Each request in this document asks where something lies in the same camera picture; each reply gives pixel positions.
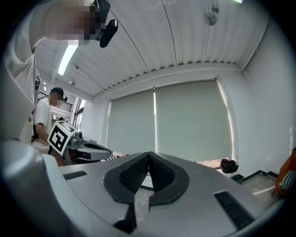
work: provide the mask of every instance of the corrugated ceiling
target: corrugated ceiling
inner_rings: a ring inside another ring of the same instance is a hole
[[[107,22],[119,28],[108,47],[97,41],[80,46],[59,80],[95,96],[154,70],[175,65],[221,62],[243,68],[265,31],[267,13],[253,0],[109,0]],[[217,23],[208,26],[204,14]],[[37,68],[51,76],[58,42],[42,41]]]

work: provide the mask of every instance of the metal railing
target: metal railing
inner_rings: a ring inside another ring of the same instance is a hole
[[[39,94],[38,94],[38,101],[41,98],[47,98],[47,97],[48,97],[48,95],[46,95],[46,94],[44,94],[42,92],[39,92]],[[55,107],[60,108],[62,110],[65,110],[67,112],[71,112],[72,104],[69,104],[67,102],[62,101],[62,103],[59,106],[55,106]]]

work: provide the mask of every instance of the black rubber pad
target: black rubber pad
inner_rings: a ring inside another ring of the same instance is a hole
[[[148,173],[148,153],[109,170],[103,180],[105,189],[116,202],[133,204],[135,194]]]
[[[86,172],[78,171],[78,172],[66,174],[66,175],[64,175],[64,178],[65,178],[65,180],[71,180],[71,179],[75,179],[75,178],[82,177],[82,176],[85,176],[85,175],[87,175]]]
[[[149,152],[149,173],[154,195],[149,198],[149,206],[173,203],[189,186],[189,176],[178,165]]]
[[[245,228],[254,221],[254,218],[229,192],[216,193],[214,196],[238,230]]]

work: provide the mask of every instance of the window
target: window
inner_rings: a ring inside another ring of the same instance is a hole
[[[84,105],[85,105],[85,100],[79,99],[76,107],[75,117],[74,117],[74,128],[76,129],[76,131],[80,131]]]
[[[217,168],[231,157],[228,111],[216,81],[161,87],[112,101],[108,147],[156,151]]]
[[[85,100],[81,100],[80,105],[79,105],[79,109],[84,108],[85,105]]]

